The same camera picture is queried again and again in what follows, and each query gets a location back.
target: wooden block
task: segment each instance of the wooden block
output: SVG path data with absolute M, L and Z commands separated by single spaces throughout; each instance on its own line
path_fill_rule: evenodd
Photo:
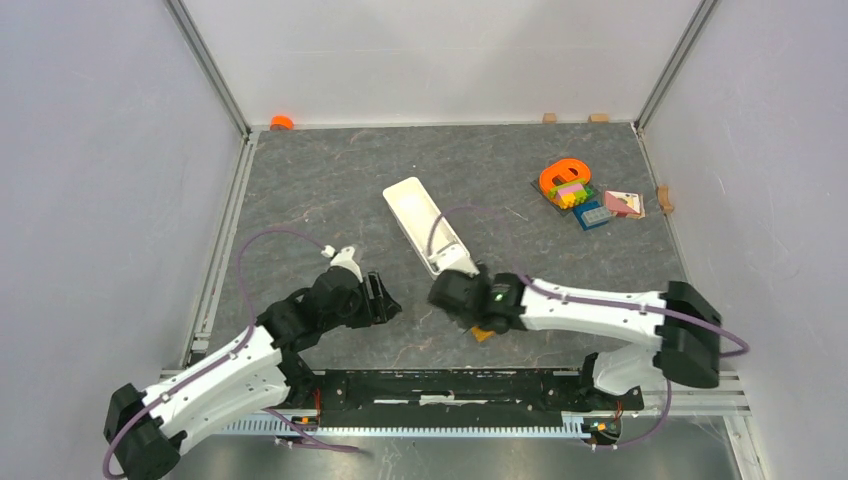
M 660 209 L 662 209 L 663 214 L 668 215 L 674 211 L 674 205 L 668 200 L 668 185 L 657 187 L 657 200 L 660 202 Z
M 609 123 L 609 115 L 606 113 L 593 113 L 589 115 L 589 123 Z

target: white enclosure wall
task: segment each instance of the white enclosure wall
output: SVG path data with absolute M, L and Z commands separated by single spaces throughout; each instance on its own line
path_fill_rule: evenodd
M 240 139 L 159 1 L 0 6 L 0 477 L 99 478 L 175 363 Z
M 248 122 L 633 120 L 698 0 L 185 0 Z
M 725 1 L 647 129 L 773 478 L 844 478 L 848 3 Z

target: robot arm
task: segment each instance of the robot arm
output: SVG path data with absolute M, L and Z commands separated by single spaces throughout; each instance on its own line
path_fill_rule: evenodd
M 113 393 L 104 428 L 109 442 L 142 408 L 163 399 L 116 448 L 128 478 L 160 478 L 181 455 L 245 415 L 283 402 L 302 404 L 313 391 L 315 376 L 299 352 L 336 327 L 386 323 L 400 312 L 380 276 L 370 272 L 363 278 L 354 256 L 353 247 L 343 248 L 311 288 L 269 306 L 238 354 L 232 349 L 248 330 L 175 377 L 142 392 L 127 384 Z M 225 356 L 228 361 L 201 373 Z M 174 385 L 191 377 L 197 378 L 168 395 Z
M 613 293 L 539 279 L 526 286 L 513 273 L 499 273 L 490 280 L 486 267 L 477 267 L 477 275 L 443 271 L 428 298 L 463 328 L 496 333 L 567 330 L 630 342 L 584 361 L 586 386 L 609 395 L 623 395 L 634 386 L 663 378 L 697 388 L 718 386 L 718 335 L 656 313 L 687 313 L 720 326 L 718 312 L 688 283 L 669 282 L 667 292 Z M 637 307 L 628 310 L 622 304 Z

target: orange object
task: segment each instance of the orange object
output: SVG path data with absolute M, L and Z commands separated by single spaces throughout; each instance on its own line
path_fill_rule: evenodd
M 563 158 L 539 175 L 539 189 L 550 197 L 551 190 L 557 185 L 578 180 L 583 185 L 592 179 L 592 172 L 585 163 L 576 158 Z
M 271 119 L 271 130 L 291 130 L 294 128 L 294 122 L 289 117 L 277 115 Z
M 674 205 L 668 200 L 668 185 L 657 187 L 657 199 L 660 201 L 660 208 L 664 214 L 668 215 L 674 211 Z
M 487 338 L 493 336 L 495 332 L 487 332 L 486 330 L 480 330 L 477 327 L 471 327 L 471 334 L 474 335 L 474 338 L 477 339 L 478 343 L 483 343 L 486 341 Z

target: gray marble floor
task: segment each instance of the gray marble floor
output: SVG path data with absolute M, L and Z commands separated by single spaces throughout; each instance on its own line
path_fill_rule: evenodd
M 562 157 L 592 169 L 601 190 L 642 193 L 647 216 L 614 219 L 583 232 L 530 185 Z M 497 209 L 506 230 L 484 214 L 450 219 L 475 260 L 493 272 L 513 258 L 533 276 L 582 288 L 664 290 L 683 278 L 654 184 L 626 124 L 451 126 L 264 132 L 259 137 L 233 255 L 252 233 L 289 225 L 322 242 L 364 248 L 364 271 L 377 270 L 403 313 L 386 325 L 337 329 L 304 352 L 314 369 L 577 366 L 593 351 L 621 342 L 573 332 L 510 332 L 478 344 L 427 304 L 432 280 L 382 197 L 410 176 L 436 204 Z M 509 238 L 515 249 L 511 248 Z M 244 258 L 245 280 L 258 312 L 327 268 L 311 244 L 288 235 L 260 239 Z M 231 258 L 210 348 L 247 324 Z

